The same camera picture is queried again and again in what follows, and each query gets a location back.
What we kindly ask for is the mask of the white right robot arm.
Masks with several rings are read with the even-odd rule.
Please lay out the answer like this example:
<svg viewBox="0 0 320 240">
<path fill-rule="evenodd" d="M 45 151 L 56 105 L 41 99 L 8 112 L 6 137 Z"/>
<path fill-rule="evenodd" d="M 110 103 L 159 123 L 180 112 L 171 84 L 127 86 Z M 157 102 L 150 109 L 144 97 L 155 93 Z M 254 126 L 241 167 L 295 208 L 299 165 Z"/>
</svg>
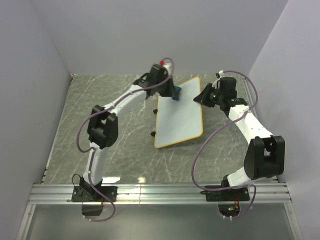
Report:
<svg viewBox="0 0 320 240">
<path fill-rule="evenodd" d="M 282 175 L 285 169 L 285 140 L 268 131 L 252 113 L 248 103 L 237 96 L 237 81 L 220 77 L 209 83 L 193 100 L 203 106 L 219 106 L 231 124 L 235 124 L 248 143 L 243 166 L 226 175 L 220 193 L 226 200 L 238 195 L 238 187 L 262 178 Z"/>
</svg>

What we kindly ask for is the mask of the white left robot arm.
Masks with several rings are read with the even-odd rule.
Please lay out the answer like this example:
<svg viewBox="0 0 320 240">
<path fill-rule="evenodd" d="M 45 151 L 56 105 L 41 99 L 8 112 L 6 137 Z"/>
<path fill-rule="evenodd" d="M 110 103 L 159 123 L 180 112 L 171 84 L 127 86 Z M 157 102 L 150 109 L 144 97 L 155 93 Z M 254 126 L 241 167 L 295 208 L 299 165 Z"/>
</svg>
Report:
<svg viewBox="0 0 320 240">
<path fill-rule="evenodd" d="M 104 106 L 96 105 L 91 115 L 84 121 L 88 123 L 87 134 L 90 147 L 84 150 L 80 147 L 80 131 L 76 136 L 76 145 L 80 152 L 89 152 L 89 160 L 79 185 L 83 195 L 89 201 L 96 201 L 101 196 L 102 165 L 105 162 L 107 149 L 111 147 L 119 136 L 119 120 L 144 102 L 152 95 L 158 93 L 161 97 L 178 100 L 180 87 L 173 83 L 175 64 L 166 57 L 159 63 L 152 65 L 149 72 L 136 79 L 129 89 L 116 100 Z"/>
</svg>

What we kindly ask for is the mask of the blue whiteboard eraser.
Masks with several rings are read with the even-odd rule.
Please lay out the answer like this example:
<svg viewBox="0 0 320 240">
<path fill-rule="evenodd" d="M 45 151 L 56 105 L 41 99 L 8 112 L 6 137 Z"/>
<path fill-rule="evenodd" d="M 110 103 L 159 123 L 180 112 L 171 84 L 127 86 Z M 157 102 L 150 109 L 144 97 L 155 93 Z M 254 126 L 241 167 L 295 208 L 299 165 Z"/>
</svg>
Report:
<svg viewBox="0 0 320 240">
<path fill-rule="evenodd" d="M 178 101 L 180 99 L 180 92 L 181 92 L 181 87 L 179 86 L 174 86 L 174 96 L 172 97 L 172 99 L 174 101 Z"/>
</svg>

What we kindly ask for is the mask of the yellow framed whiteboard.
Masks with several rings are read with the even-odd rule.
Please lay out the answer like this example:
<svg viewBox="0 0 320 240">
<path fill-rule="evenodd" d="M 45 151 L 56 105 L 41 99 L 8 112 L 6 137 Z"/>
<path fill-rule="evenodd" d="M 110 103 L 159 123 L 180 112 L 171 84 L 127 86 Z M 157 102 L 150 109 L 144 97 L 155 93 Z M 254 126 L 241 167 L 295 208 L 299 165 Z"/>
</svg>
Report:
<svg viewBox="0 0 320 240">
<path fill-rule="evenodd" d="M 179 87 L 178 100 L 158 97 L 154 137 L 156 149 L 193 140 L 204 133 L 202 105 L 194 101 L 201 93 L 201 79 L 193 77 Z"/>
</svg>

